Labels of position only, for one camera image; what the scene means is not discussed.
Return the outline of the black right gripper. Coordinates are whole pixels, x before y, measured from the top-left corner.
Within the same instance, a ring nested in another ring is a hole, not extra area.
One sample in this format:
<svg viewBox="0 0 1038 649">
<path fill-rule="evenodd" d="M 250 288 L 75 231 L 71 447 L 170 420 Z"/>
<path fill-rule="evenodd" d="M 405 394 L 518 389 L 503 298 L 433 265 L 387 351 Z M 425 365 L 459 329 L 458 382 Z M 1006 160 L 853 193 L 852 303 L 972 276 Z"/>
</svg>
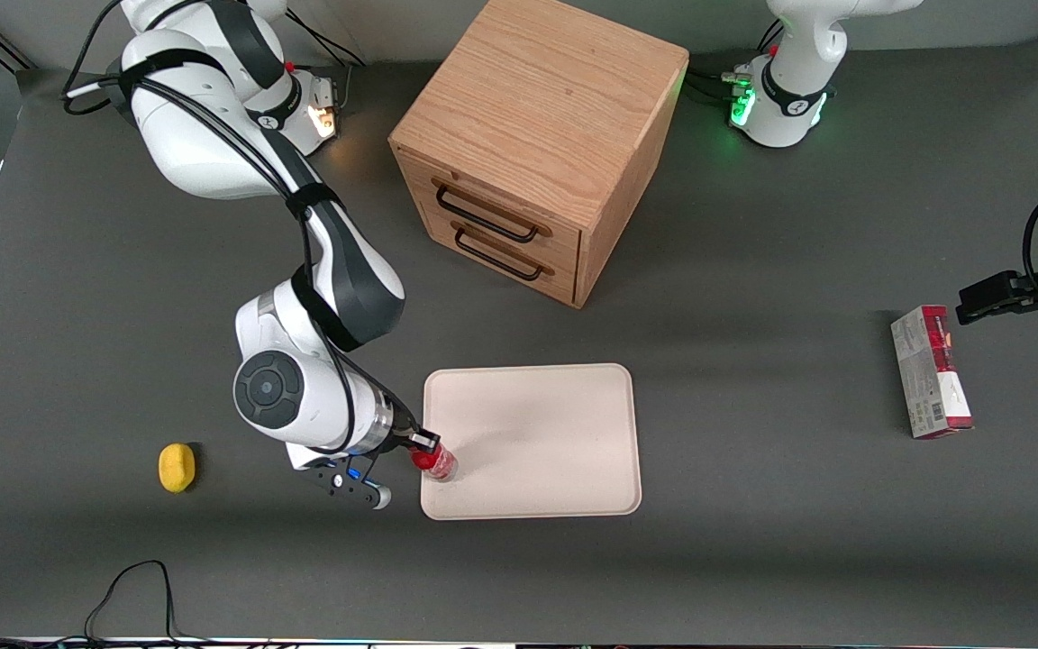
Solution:
<svg viewBox="0 0 1038 649">
<path fill-rule="evenodd" d="M 428 430 L 419 430 L 412 411 L 393 393 L 386 393 L 392 407 L 392 424 L 386 440 L 387 449 L 413 448 L 418 452 L 436 453 L 441 447 L 439 435 Z"/>
</svg>

